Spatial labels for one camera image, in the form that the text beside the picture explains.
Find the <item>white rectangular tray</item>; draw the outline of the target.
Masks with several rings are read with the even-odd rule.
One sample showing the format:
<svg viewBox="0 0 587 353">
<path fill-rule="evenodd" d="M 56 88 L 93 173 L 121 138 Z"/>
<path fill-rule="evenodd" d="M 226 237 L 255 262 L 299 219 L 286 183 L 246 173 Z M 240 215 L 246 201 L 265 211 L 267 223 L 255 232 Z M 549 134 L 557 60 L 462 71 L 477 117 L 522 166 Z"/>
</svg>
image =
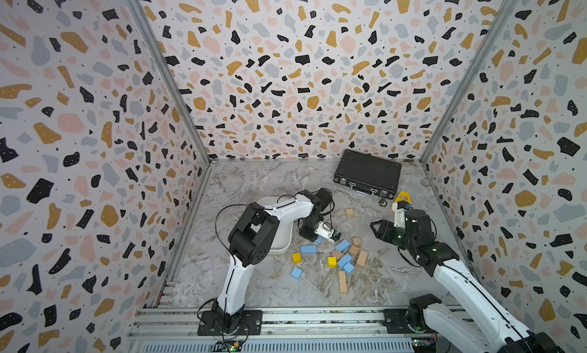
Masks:
<svg viewBox="0 0 587 353">
<path fill-rule="evenodd" d="M 285 200 L 286 197 L 264 197 L 258 200 L 258 204 L 264 208 L 268 208 L 276 203 L 284 202 Z M 282 255 L 283 253 L 286 253 L 290 247 L 292 232 L 293 223 L 285 224 L 283 221 L 280 221 L 280 225 L 268 254 Z"/>
</svg>

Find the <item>blue cube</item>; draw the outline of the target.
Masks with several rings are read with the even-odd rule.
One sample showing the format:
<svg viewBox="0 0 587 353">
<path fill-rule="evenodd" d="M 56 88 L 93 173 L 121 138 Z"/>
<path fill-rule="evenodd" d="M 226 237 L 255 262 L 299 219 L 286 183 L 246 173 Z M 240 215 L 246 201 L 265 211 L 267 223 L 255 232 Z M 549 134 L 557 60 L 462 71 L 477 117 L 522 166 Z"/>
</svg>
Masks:
<svg viewBox="0 0 587 353">
<path fill-rule="evenodd" d="M 301 275 L 302 275 L 303 271 L 301 269 L 299 269 L 298 267 L 295 267 L 291 273 L 291 276 L 293 278 L 295 278 L 296 280 L 301 279 Z"/>
</svg>

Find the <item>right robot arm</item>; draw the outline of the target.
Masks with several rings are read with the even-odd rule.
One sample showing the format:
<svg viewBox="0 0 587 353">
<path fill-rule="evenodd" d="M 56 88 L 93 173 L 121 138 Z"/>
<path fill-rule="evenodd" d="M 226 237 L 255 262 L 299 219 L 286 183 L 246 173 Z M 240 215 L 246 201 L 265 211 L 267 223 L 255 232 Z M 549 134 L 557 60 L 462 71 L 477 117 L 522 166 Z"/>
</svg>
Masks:
<svg viewBox="0 0 587 353">
<path fill-rule="evenodd" d="M 473 323 L 468 324 L 428 293 L 410 300 L 405 314 L 415 333 L 432 331 L 462 352 L 556 352 L 547 333 L 534 333 L 509 313 L 474 278 L 457 253 L 437 240 L 436 226 L 423 210 L 409 204 L 394 212 L 394 221 L 382 219 L 370 225 L 374 236 L 410 255 L 407 262 L 423 268 L 445 287 Z"/>
</svg>

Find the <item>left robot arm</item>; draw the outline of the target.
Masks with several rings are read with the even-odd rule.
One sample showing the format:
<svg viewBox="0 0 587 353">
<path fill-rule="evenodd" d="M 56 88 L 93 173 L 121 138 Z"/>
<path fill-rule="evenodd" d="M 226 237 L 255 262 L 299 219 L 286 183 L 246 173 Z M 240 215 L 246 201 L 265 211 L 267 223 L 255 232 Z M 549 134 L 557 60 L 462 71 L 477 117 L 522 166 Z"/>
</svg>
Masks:
<svg viewBox="0 0 587 353">
<path fill-rule="evenodd" d="M 307 241 L 339 241 L 340 233 L 325 221 L 334 207 L 333 194 L 325 188 L 243 205 L 244 212 L 229 233 L 225 247 L 230 254 L 226 281 L 212 304 L 214 317 L 225 332 L 230 333 L 240 322 L 252 272 L 270 255 L 278 233 L 284 233 L 289 243 L 297 225 L 299 236 Z"/>
</svg>

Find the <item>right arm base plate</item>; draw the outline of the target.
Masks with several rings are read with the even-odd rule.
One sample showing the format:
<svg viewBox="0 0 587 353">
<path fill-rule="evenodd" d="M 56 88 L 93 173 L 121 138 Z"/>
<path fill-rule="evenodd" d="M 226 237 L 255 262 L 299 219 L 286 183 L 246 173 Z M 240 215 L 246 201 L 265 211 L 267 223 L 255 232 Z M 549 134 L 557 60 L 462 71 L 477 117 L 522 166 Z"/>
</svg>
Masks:
<svg viewBox="0 0 587 353">
<path fill-rule="evenodd" d="M 383 314 L 382 324 L 388 334 L 434 334 L 437 332 L 424 322 L 423 313 L 412 307 L 386 309 L 383 310 Z"/>
</svg>

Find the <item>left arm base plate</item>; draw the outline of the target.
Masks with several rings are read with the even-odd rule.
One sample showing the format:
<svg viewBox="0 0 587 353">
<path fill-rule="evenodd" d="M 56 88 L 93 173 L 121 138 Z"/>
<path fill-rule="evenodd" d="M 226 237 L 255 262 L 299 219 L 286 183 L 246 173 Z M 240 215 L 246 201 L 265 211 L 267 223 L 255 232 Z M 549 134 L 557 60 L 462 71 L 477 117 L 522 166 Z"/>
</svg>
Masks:
<svg viewBox="0 0 587 353">
<path fill-rule="evenodd" d="M 259 336 L 263 321 L 262 310 L 243 310 L 234 316 L 218 317 L 213 311 L 203 312 L 200 317 L 198 336 Z"/>
</svg>

